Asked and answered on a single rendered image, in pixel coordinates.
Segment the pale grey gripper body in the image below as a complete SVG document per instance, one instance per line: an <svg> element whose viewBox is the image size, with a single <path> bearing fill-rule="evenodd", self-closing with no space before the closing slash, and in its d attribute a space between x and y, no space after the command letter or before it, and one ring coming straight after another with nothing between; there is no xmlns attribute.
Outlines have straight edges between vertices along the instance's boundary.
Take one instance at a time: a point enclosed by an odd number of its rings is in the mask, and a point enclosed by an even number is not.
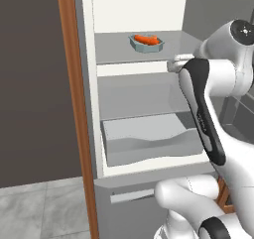
<svg viewBox="0 0 254 239"><path fill-rule="evenodd" d="M167 61L168 72L179 72L181 68L191 59L194 58L193 54L176 55L173 59Z"/></svg>

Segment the grey-blue tupperware container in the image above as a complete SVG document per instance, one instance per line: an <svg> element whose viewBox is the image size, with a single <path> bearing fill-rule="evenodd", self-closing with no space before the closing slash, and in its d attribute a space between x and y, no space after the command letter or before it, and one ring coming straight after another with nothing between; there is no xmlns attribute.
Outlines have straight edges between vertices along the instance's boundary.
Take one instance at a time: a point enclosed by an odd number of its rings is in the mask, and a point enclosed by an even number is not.
<svg viewBox="0 0 254 239"><path fill-rule="evenodd" d="M159 43L157 45L145 45L134 39L134 35L129 36L131 47L138 53L158 53L163 49L164 42L159 39Z"/></svg>

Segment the orange shrimp and carrot meal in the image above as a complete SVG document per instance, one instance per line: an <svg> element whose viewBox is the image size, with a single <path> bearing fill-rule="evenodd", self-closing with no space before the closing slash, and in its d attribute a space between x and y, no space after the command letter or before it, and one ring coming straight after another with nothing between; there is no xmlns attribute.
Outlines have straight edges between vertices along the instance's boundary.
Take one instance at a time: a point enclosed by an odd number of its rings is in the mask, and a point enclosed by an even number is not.
<svg viewBox="0 0 254 239"><path fill-rule="evenodd" d="M154 46L160 43L156 36L146 37L141 35L135 35L134 40L148 46Z"/></svg>

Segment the grey fridge shelf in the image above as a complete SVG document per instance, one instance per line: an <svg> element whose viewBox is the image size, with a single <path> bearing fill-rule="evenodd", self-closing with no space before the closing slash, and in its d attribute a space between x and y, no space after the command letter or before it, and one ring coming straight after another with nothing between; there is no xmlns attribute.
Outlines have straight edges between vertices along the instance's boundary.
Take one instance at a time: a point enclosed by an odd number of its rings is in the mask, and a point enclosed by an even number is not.
<svg viewBox="0 0 254 239"><path fill-rule="evenodd" d="M98 78L101 120L189 111L175 73Z"/></svg>
<svg viewBox="0 0 254 239"><path fill-rule="evenodd" d="M172 59L179 54L192 54L201 40L184 31L154 32L164 42L158 53L136 52L130 45L131 33L96 33L95 53L97 64L160 61Z"/></svg>

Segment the grey fridge crisper drawer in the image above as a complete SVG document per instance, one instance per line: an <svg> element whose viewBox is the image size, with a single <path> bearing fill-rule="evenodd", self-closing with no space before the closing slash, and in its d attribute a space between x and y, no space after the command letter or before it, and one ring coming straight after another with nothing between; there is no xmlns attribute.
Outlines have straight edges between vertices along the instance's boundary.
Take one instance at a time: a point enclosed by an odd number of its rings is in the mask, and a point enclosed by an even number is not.
<svg viewBox="0 0 254 239"><path fill-rule="evenodd" d="M190 112L104 120L101 133L109 167L203 151Z"/></svg>

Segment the grey open fridge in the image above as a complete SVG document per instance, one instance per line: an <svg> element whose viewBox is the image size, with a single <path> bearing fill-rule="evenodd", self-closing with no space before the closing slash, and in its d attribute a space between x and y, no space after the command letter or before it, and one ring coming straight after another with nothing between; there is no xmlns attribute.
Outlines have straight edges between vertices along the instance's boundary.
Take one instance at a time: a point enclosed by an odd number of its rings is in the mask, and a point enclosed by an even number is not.
<svg viewBox="0 0 254 239"><path fill-rule="evenodd" d="M154 32L182 31L187 0L75 0L83 88L88 122L89 146L94 180L190 165L211 165L204 148L201 154L187 157L160 157L130 165L107 165L101 133L98 78L168 72L167 61L97 64L96 33L131 33L146 37ZM216 181L217 173L212 176Z"/></svg>

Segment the brown wooden side panel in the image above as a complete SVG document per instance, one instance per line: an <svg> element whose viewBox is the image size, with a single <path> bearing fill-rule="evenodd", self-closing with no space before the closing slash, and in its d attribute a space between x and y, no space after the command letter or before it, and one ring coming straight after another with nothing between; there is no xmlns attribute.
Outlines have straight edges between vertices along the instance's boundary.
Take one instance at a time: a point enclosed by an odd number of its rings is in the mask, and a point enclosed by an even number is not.
<svg viewBox="0 0 254 239"><path fill-rule="evenodd" d="M222 177L219 177L217 182L219 187L219 194L216 203L225 213L233 213L235 211L234 206L227 203L227 200L229 198L229 189L224 179Z"/></svg>
<svg viewBox="0 0 254 239"><path fill-rule="evenodd" d="M58 0L75 132L91 239L99 239L75 0Z"/></svg>

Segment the grey freezer drawer front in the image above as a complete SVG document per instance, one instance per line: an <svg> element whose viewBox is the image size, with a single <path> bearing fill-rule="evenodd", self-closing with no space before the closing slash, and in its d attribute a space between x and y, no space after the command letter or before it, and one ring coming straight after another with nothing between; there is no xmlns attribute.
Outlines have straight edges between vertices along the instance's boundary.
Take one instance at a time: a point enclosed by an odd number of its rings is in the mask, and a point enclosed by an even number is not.
<svg viewBox="0 0 254 239"><path fill-rule="evenodd" d="M163 208L155 196L112 204L110 196L131 191L154 189L158 181L194 176L216 175L209 164L175 167L150 172L114 176L94 181L99 239L154 239L165 225L172 239L194 239L191 225L179 214Z"/></svg>

